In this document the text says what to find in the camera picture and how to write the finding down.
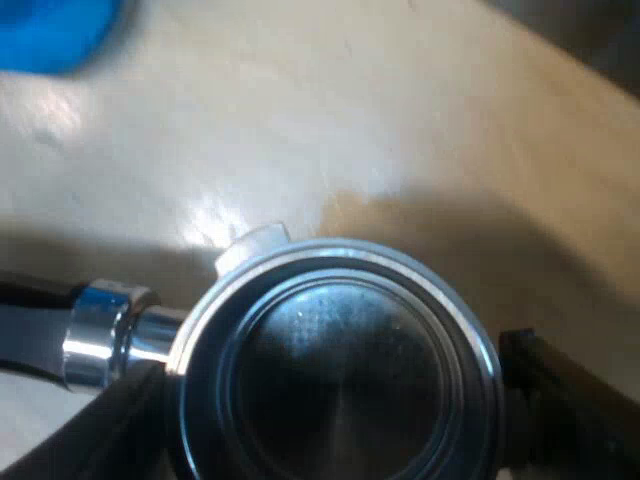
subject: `light wood surface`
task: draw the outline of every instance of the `light wood surface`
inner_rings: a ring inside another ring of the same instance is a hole
[[[283,220],[407,251],[494,337],[535,326],[640,399],[639,132],[475,0],[142,1],[82,71],[0,75],[0,266],[188,307],[216,249]],[[60,422],[23,428],[27,391],[0,387],[5,463]]]

